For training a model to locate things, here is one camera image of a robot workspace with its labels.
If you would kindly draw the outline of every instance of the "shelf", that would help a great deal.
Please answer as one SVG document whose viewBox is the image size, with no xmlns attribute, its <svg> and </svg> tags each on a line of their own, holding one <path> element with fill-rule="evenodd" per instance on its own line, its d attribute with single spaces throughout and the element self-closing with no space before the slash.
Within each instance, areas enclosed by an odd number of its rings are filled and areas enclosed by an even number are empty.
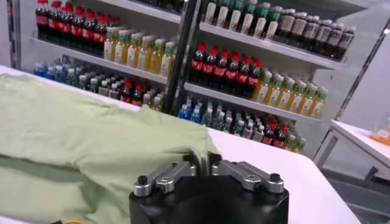
<svg viewBox="0 0 390 224">
<path fill-rule="evenodd" d="M 270 106 L 263 105 L 263 104 L 260 104 L 260 103 L 257 103 L 257 102 L 251 101 L 251 100 L 247 100 L 247 99 L 243 99 L 243 98 L 240 98 L 240 97 L 232 96 L 232 95 L 229 95 L 229 94 L 226 94 L 226 93 L 222 93 L 222 92 L 215 91 L 215 90 L 212 90 L 212 89 L 208 89 L 208 88 L 205 88 L 205 87 L 197 86 L 197 85 L 194 85 L 194 84 L 191 84 L 191 83 L 185 83 L 184 84 L 184 88 L 187 91 L 190 91 L 190 92 L 193 92 L 193 93 L 198 93 L 198 94 L 202 94 L 202 95 L 205 95 L 205 96 L 210 96 L 210 97 L 213 97 L 213 98 L 216 98 L 216 99 L 219 99 L 219 100 L 223 100 L 225 102 L 234 103 L 234 104 L 241 105 L 241 106 L 244 106 L 244 107 L 247 107 L 247 108 L 251 108 L 251 109 L 254 109 L 254 110 L 258 110 L 258 111 L 274 114 L 274 115 L 285 117 L 285 118 L 292 119 L 292 120 L 295 120 L 295 121 L 302 121 L 302 122 L 305 122 L 307 124 L 313 124 L 313 125 L 321 123 L 321 120 L 319 120 L 319 119 L 315 119 L 315 118 L 312 118 L 312 117 L 307 117 L 307 116 L 303 116 L 303 115 L 296 114 L 296 113 L 293 113 L 293 112 L 289 112 L 289 111 L 281 110 L 281 109 L 278 109 L 278 108 L 270 107 Z"/>
<path fill-rule="evenodd" d="M 92 64 L 97 64 L 99 66 L 114 69 L 114 70 L 124 72 L 127 74 L 131 74 L 131 75 L 135 75 L 135 76 L 138 76 L 138 77 L 141 77 L 144 79 L 149 79 L 149 80 L 152 80 L 152 81 L 155 81 L 158 83 L 166 84 L 166 81 L 167 81 L 166 77 L 156 75 L 156 74 L 153 74 L 151 72 L 146 72 L 144 70 L 132 68 L 132 67 L 129 67 L 126 65 L 121 65 L 121 64 L 118 64 L 118 63 L 115 63 L 112 61 L 108 61 L 108 60 L 105 60 L 103 58 L 99 58 L 99 57 L 96 57 L 96 56 L 93 56 L 90 54 L 86 54 L 86 53 L 79 52 L 79 51 L 76 51 L 76 50 L 73 50 L 73 49 L 70 49 L 67 47 L 63 47 L 63 46 L 52 44 L 52 43 L 49 43 L 49 42 L 46 42 L 43 40 L 39 40 L 39 39 L 34 38 L 34 37 L 30 37 L 30 40 L 35 45 L 39 45 L 41 47 L 52 47 L 52 48 L 57 49 L 57 51 L 61 52 L 62 54 L 65 54 L 65 55 L 73 57 L 73 58 L 77 58 L 79 60 L 87 61 L 87 62 L 90 62 Z"/>
<path fill-rule="evenodd" d="M 155 8 L 151 5 L 144 5 L 139 2 L 133 2 L 129 0 L 98 0 L 98 1 L 105 2 L 110 5 L 115 5 L 120 8 L 128 9 L 134 12 L 149 15 L 155 18 L 163 19 L 172 23 L 179 24 L 181 19 L 179 15 L 166 12 L 163 9 Z"/>
<path fill-rule="evenodd" d="M 291 47 L 285 44 L 277 43 L 275 41 L 267 41 L 254 37 L 250 37 L 245 34 L 241 34 L 238 32 L 234 32 L 228 29 L 223 29 L 220 27 L 216 27 L 207 23 L 200 23 L 200 30 L 204 32 L 212 33 L 221 37 L 229 38 L 235 41 L 239 41 L 242 43 L 246 43 L 252 46 L 256 46 L 262 49 L 266 49 L 272 52 L 276 52 L 279 54 L 287 55 L 293 58 L 297 58 L 299 60 L 307 61 L 312 64 L 316 64 L 325 68 L 340 70 L 346 68 L 347 66 L 343 63 L 327 59 L 325 57 L 321 57 L 318 55 L 314 55 L 305 50 Z"/>
</svg>

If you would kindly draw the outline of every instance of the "cola bottle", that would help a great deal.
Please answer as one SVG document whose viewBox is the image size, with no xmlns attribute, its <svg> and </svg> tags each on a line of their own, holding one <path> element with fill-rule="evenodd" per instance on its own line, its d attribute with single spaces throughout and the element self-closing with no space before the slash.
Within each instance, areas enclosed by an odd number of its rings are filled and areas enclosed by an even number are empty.
<svg viewBox="0 0 390 224">
<path fill-rule="evenodd" d="M 206 57 L 205 50 L 206 50 L 205 43 L 201 43 L 197 46 L 197 51 L 195 52 L 193 56 L 193 60 L 191 62 L 191 72 L 189 77 L 190 82 L 195 82 L 195 83 L 199 82 L 202 73 L 203 62 Z"/>
<path fill-rule="evenodd" d="M 95 33 L 96 21 L 95 13 L 92 10 L 87 10 L 85 21 L 83 24 L 83 38 L 82 38 L 82 50 L 92 52 L 94 46 L 94 33 Z"/>
<path fill-rule="evenodd" d="M 83 26 L 84 26 L 84 8 L 77 7 L 74 18 L 71 21 L 71 47 L 81 49 L 83 39 Z"/>
<path fill-rule="evenodd" d="M 229 53 L 223 50 L 214 70 L 213 88 L 221 89 L 227 66 L 229 65 Z"/>
<path fill-rule="evenodd" d="M 212 49 L 210 50 L 210 54 L 206 57 L 205 63 L 203 64 L 200 84 L 211 87 L 213 81 L 214 68 L 217 61 L 218 61 L 218 47 L 213 46 Z"/>
<path fill-rule="evenodd" d="M 48 0 L 38 0 L 38 7 L 35 9 L 35 19 L 38 27 L 38 38 L 47 39 L 49 32 L 49 9 Z"/>
</svg>

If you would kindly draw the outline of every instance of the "beverage bottle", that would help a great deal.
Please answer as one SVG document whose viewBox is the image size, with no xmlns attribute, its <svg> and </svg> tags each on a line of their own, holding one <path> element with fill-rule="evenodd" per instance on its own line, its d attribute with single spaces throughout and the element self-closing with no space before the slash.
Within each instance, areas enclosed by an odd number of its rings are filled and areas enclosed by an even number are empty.
<svg viewBox="0 0 390 224">
<path fill-rule="evenodd" d="M 324 87 L 320 87 L 317 96 L 311 105 L 308 116 L 320 119 L 322 116 L 322 109 L 325 107 L 325 98 L 328 94 L 328 90 Z"/>
<path fill-rule="evenodd" d="M 282 43 L 286 43 L 291 28 L 293 28 L 294 20 L 295 20 L 295 9 L 285 9 L 283 10 L 284 14 L 280 17 L 280 25 L 276 30 L 276 40 Z"/>
<path fill-rule="evenodd" d="M 303 31 L 303 35 L 301 37 L 301 46 L 311 51 L 311 47 L 313 45 L 313 40 L 316 36 L 316 33 L 319 28 L 319 16 L 307 16 L 307 24 L 306 28 Z"/>
<path fill-rule="evenodd" d="M 342 33 L 340 42 L 336 47 L 335 59 L 341 60 L 344 54 L 346 54 L 349 45 L 355 37 L 355 30 L 356 27 L 352 26 L 348 27 L 346 31 Z"/>
<path fill-rule="evenodd" d="M 201 43 L 197 46 L 197 51 L 195 52 L 191 62 L 191 72 L 189 77 L 189 80 L 191 82 L 199 82 L 200 80 L 203 63 L 206 57 L 205 50 L 205 43 Z"/>
<path fill-rule="evenodd" d="M 84 26 L 84 8 L 77 6 L 71 21 L 71 47 L 81 49 Z"/>
<path fill-rule="evenodd" d="M 309 116 L 310 108 L 314 102 L 314 95 L 317 92 L 318 86 L 310 83 L 309 87 L 306 90 L 305 97 L 302 99 L 297 113 L 300 113 L 305 116 Z"/>
<path fill-rule="evenodd" d="M 337 23 L 336 28 L 331 30 L 329 39 L 324 44 L 325 56 L 330 58 L 336 57 L 337 45 L 340 42 L 343 30 L 344 30 L 343 23 Z"/>
<path fill-rule="evenodd" d="M 237 76 L 237 72 L 239 69 L 239 55 L 236 52 L 233 52 L 232 61 L 227 67 L 224 84 L 222 89 L 227 93 L 232 93 L 235 88 L 235 80 Z"/>
<path fill-rule="evenodd" d="M 316 37 L 314 39 L 313 47 L 311 49 L 313 52 L 317 54 L 320 54 L 322 52 L 322 47 L 328 40 L 330 32 L 332 31 L 331 24 L 332 20 L 330 19 L 322 20 L 321 25 L 318 28 Z"/>
<path fill-rule="evenodd" d="M 213 46 L 210 54 L 206 57 L 203 64 L 202 77 L 200 83 L 205 86 L 211 86 L 214 75 L 214 68 L 218 61 L 218 47 Z"/>
<path fill-rule="evenodd" d="M 136 106 L 139 106 L 139 107 L 142 106 L 142 92 L 141 92 L 141 89 L 142 89 L 141 84 L 137 83 L 136 87 L 135 87 L 133 99 L 132 99 L 132 104 L 136 105 Z"/>
<path fill-rule="evenodd" d="M 241 17 L 241 11 L 243 9 L 242 0 L 236 0 L 234 4 L 234 8 L 231 13 L 229 13 L 228 21 L 229 21 L 229 30 L 238 31 L 239 27 L 239 18 Z"/>
<path fill-rule="evenodd" d="M 38 0 L 38 7 L 35 9 L 35 19 L 38 27 L 38 38 L 47 39 L 49 32 L 49 9 L 48 0 Z"/>
<path fill-rule="evenodd" d="M 221 0 L 219 6 L 219 13 L 216 17 L 216 25 L 220 28 L 225 28 L 227 14 L 229 12 L 230 0 Z"/>
<path fill-rule="evenodd" d="M 289 40 L 287 41 L 288 44 L 293 45 L 295 47 L 300 46 L 300 40 L 302 39 L 303 31 L 306 27 L 306 12 L 299 12 L 295 14 L 295 20 L 294 24 L 291 28 L 291 33 L 289 35 Z"/>
<path fill-rule="evenodd" d="M 244 63 L 238 70 L 237 73 L 237 84 L 236 88 L 234 88 L 234 93 L 239 96 L 245 96 L 245 90 L 247 89 L 247 79 L 250 74 L 250 59 L 244 55 Z"/>
<path fill-rule="evenodd" d="M 282 90 L 282 83 L 284 79 L 285 78 L 283 78 L 283 76 L 276 73 L 274 78 L 274 84 L 270 88 L 268 88 L 266 98 L 263 102 L 264 104 L 276 107 L 276 101 Z"/>
<path fill-rule="evenodd" d="M 94 46 L 94 31 L 96 27 L 95 13 L 92 10 L 87 10 L 85 21 L 83 24 L 83 41 L 82 50 L 92 52 Z"/>
<path fill-rule="evenodd" d="M 294 84 L 295 84 L 294 79 L 290 77 L 285 79 L 285 87 L 282 89 L 275 103 L 276 108 L 284 109 L 286 107 L 286 104 L 292 94 Z"/>
<path fill-rule="evenodd" d="M 195 110 L 191 114 L 190 121 L 195 122 L 195 123 L 199 123 L 200 122 L 200 111 L 199 111 L 199 108 L 195 108 Z"/>
<path fill-rule="evenodd" d="M 161 59 L 161 71 L 162 76 L 167 77 L 171 73 L 171 68 L 173 64 L 173 51 L 175 43 L 170 41 L 165 44 L 165 54 Z"/>
<path fill-rule="evenodd" d="M 106 80 L 102 81 L 102 85 L 99 86 L 98 90 L 99 90 L 99 94 L 100 95 L 108 96 L 109 89 L 108 89 L 108 85 L 107 85 L 107 81 Z"/>
<path fill-rule="evenodd" d="M 53 1 L 51 4 L 51 10 L 49 11 L 48 19 L 49 19 L 49 33 L 48 39 L 53 42 L 58 42 L 59 40 L 59 18 L 61 16 L 61 2 Z"/>
<path fill-rule="evenodd" d="M 223 49 L 221 58 L 218 60 L 214 70 L 213 88 L 221 89 L 228 65 L 229 65 L 229 53 L 227 52 L 226 49 Z"/>
<path fill-rule="evenodd" d="M 259 59 L 254 58 L 253 61 L 255 62 L 255 66 L 253 67 L 252 72 L 248 77 L 245 90 L 245 97 L 249 99 L 253 98 L 257 86 L 260 85 L 259 78 L 261 74 L 261 68 L 263 67 L 263 64 L 261 63 L 261 61 L 259 61 Z"/>
<path fill-rule="evenodd" d="M 302 99 L 303 99 L 303 90 L 306 88 L 306 83 L 301 80 L 298 80 L 295 84 L 295 91 L 288 99 L 285 110 L 295 112 L 297 111 Z"/>
<path fill-rule="evenodd" d="M 269 89 L 269 82 L 271 81 L 272 73 L 268 70 L 265 71 L 263 82 L 260 85 L 259 91 L 257 96 L 254 96 L 254 100 L 259 103 L 264 103 L 264 100 L 266 98 L 266 94 Z"/>
<path fill-rule="evenodd" d="M 275 6 L 272 7 L 270 13 L 268 13 L 268 20 L 264 27 L 263 35 L 265 39 L 272 40 L 278 28 L 278 20 L 280 18 L 280 13 L 282 12 L 282 7 Z"/>
<path fill-rule="evenodd" d="M 150 72 L 154 74 L 160 73 L 161 61 L 163 58 L 163 44 L 164 39 L 157 39 L 154 44 L 154 51 L 151 55 L 151 67 Z"/>
<path fill-rule="evenodd" d="M 254 12 L 256 9 L 257 0 L 250 0 L 249 4 L 247 5 L 246 14 L 242 19 L 242 26 L 241 26 L 241 33 L 248 35 L 250 32 L 250 27 L 252 25 L 252 22 L 254 20 Z"/>
<path fill-rule="evenodd" d="M 255 19 L 252 23 L 254 37 L 259 38 L 262 36 L 264 27 L 267 23 L 267 15 L 271 4 L 263 2 L 259 8 L 255 11 Z"/>
<path fill-rule="evenodd" d="M 216 8 L 217 8 L 217 0 L 208 0 L 206 15 L 205 15 L 205 23 L 214 24 Z"/>
<path fill-rule="evenodd" d="M 97 16 L 97 24 L 93 35 L 94 42 L 94 54 L 103 56 L 104 54 L 104 42 L 107 36 L 107 17 L 103 14 Z"/>
</svg>

